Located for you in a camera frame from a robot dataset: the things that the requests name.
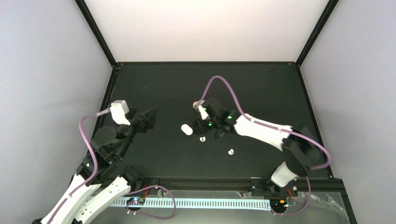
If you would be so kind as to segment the white square charging case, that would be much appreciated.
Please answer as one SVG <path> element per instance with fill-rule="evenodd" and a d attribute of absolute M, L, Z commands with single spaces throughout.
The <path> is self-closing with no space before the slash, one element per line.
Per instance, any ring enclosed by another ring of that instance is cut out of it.
<path fill-rule="evenodd" d="M 193 129 L 188 124 L 181 125 L 181 130 L 188 136 L 193 135 Z"/>

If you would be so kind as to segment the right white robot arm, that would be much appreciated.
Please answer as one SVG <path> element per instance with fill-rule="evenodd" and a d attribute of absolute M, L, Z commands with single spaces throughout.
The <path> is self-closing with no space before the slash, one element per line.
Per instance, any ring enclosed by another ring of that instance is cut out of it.
<path fill-rule="evenodd" d="M 229 110 L 216 98 L 194 102 L 192 107 L 199 118 L 193 122 L 190 133 L 203 135 L 214 130 L 216 139 L 232 133 L 262 141 L 282 152 L 283 162 L 265 183 L 265 190 L 272 196 L 283 192 L 294 179 L 307 177 L 321 160 L 321 150 L 308 141 L 312 134 L 305 126 L 260 120 L 236 109 Z"/>

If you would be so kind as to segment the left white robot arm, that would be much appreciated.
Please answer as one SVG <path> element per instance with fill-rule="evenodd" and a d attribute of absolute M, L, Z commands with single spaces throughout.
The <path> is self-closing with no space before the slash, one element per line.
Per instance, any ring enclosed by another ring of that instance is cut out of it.
<path fill-rule="evenodd" d="M 158 108 L 137 113 L 124 111 L 125 122 L 100 127 L 86 140 L 89 153 L 78 166 L 56 206 L 34 224 L 89 224 L 103 210 L 129 191 L 142 186 L 142 176 L 133 167 L 120 168 L 137 133 L 155 126 Z"/>

